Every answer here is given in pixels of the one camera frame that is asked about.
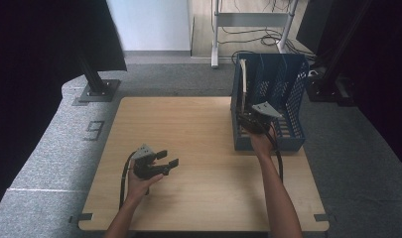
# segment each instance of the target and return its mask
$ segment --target black cable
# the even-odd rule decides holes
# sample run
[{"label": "black cable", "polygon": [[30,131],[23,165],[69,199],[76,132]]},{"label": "black cable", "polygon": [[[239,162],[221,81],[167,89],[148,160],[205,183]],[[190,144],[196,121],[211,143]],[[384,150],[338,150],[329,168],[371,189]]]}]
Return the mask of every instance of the black cable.
[{"label": "black cable", "polygon": [[265,12],[265,9],[269,6],[269,4],[271,4],[271,0],[269,0],[268,4],[266,4],[266,6],[263,8],[262,12]]},{"label": "black cable", "polygon": [[[277,156],[277,160],[278,160],[279,177],[281,179],[281,182],[284,182],[284,165],[282,164],[281,152],[279,151],[278,142],[277,142],[276,138],[274,139],[269,134],[269,132],[262,126],[262,124],[260,124],[260,123],[258,123],[258,124],[260,125],[262,130],[265,132],[266,137],[271,142],[272,147],[275,150],[275,155]],[[275,136],[276,136],[275,128],[272,125],[270,125],[270,127],[272,128],[272,130],[274,131]]]},{"label": "black cable", "polygon": [[238,9],[237,3],[235,2],[235,0],[234,0],[234,6],[235,6],[235,8],[238,10],[238,12],[240,12],[240,9]]},{"label": "black cable", "polygon": [[123,200],[124,200],[124,185],[126,184],[126,177],[127,177],[127,171],[129,171],[129,163],[130,163],[130,159],[132,158],[132,156],[136,153],[133,152],[129,158],[127,159],[126,163],[124,164],[123,167],[123,173],[122,173],[122,177],[121,177],[121,181],[120,181],[120,200],[119,200],[119,209],[121,208],[121,206],[123,205]]}]

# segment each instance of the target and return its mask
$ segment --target mesh basket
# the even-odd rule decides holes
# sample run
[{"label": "mesh basket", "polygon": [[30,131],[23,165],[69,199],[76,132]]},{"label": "mesh basket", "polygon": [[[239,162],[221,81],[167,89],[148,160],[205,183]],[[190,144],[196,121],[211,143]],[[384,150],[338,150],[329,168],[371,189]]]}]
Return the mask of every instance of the mesh basket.
[{"label": "mesh basket", "polygon": [[242,133],[236,111],[241,107],[242,69],[240,60],[246,60],[245,104],[268,101],[283,117],[274,122],[281,151],[298,151],[305,142],[299,120],[299,110],[309,73],[303,55],[239,54],[231,96],[234,147],[236,151],[252,150],[250,139]]}]

